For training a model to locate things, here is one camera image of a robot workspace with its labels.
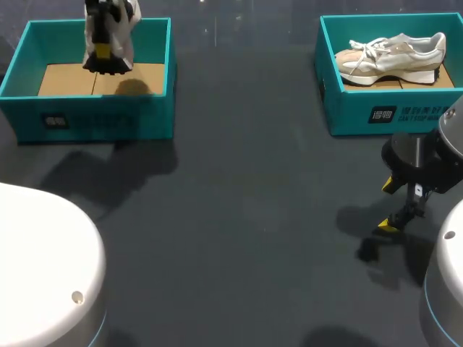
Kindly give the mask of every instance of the screw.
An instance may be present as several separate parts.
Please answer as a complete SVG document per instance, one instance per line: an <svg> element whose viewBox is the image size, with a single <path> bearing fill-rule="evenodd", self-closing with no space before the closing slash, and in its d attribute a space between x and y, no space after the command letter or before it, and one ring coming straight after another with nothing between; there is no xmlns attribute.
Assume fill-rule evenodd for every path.
<svg viewBox="0 0 463 347"><path fill-rule="evenodd" d="M444 115L445 119L450 119L451 117L455 116L455 109L451 109L447 111Z"/></svg>

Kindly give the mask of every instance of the teal box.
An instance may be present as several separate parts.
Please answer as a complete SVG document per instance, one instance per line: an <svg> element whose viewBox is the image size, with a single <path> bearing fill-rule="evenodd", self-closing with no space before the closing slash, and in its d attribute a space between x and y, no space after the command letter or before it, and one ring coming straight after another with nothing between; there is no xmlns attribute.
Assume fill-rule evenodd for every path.
<svg viewBox="0 0 463 347"><path fill-rule="evenodd" d="M143 18L132 33L135 63L164 64L162 94L37 96L48 64L82 63L84 27L84 20L27 24L0 87L0 109L17 141L171 139L177 62L170 18Z"/></svg>
<svg viewBox="0 0 463 347"><path fill-rule="evenodd" d="M368 43L400 33L447 37L444 61L455 88L345 90L334 54L350 48L349 40ZM315 70L326 120L332 135L424 133L463 94L463 20L458 13L322 16L315 48ZM376 111L386 112L380 122Z"/></svg>

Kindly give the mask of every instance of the shoe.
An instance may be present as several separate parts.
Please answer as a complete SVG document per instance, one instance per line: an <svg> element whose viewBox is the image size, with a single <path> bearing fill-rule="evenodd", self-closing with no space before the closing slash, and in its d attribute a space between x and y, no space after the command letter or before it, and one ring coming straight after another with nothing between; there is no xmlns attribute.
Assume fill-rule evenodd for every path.
<svg viewBox="0 0 463 347"><path fill-rule="evenodd" d="M372 85L382 77L432 85L446 55L446 36L411 38L400 34L369 43L350 40L352 49L335 55L341 77L351 84Z"/></svg>
<svg viewBox="0 0 463 347"><path fill-rule="evenodd" d="M85 0L83 68L100 74L132 71L130 35L141 17L138 0Z"/></svg>

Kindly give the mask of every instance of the cardboard box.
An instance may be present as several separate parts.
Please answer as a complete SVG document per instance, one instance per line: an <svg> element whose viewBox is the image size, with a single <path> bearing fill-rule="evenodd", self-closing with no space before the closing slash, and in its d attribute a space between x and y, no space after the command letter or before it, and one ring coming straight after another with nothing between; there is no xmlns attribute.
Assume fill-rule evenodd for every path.
<svg viewBox="0 0 463 347"><path fill-rule="evenodd" d="M161 95L164 72L164 64L134 64L131 72L115 75L92 73L82 64L51 64L38 95Z"/></svg>
<svg viewBox="0 0 463 347"><path fill-rule="evenodd" d="M349 40L368 43L405 33L447 37L445 67L433 86L400 82L379 87L346 87L334 54ZM463 95L463 19L458 13L322 16L315 48L315 70L332 135L424 133Z"/></svg>
<svg viewBox="0 0 463 347"><path fill-rule="evenodd" d="M177 60L171 20L143 18L132 33L135 68L82 68L84 20L30 21L4 81L0 109L18 142L171 139Z"/></svg>

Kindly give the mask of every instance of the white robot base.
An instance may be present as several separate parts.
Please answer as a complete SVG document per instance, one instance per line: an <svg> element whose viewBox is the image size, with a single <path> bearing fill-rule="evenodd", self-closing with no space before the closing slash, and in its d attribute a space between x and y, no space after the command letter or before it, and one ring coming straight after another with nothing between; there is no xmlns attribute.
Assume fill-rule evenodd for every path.
<svg viewBox="0 0 463 347"><path fill-rule="evenodd" d="M420 324L431 347L463 346L463 201L439 232L420 300Z"/></svg>
<svg viewBox="0 0 463 347"><path fill-rule="evenodd" d="M71 202L0 184L0 346L104 347L106 257Z"/></svg>

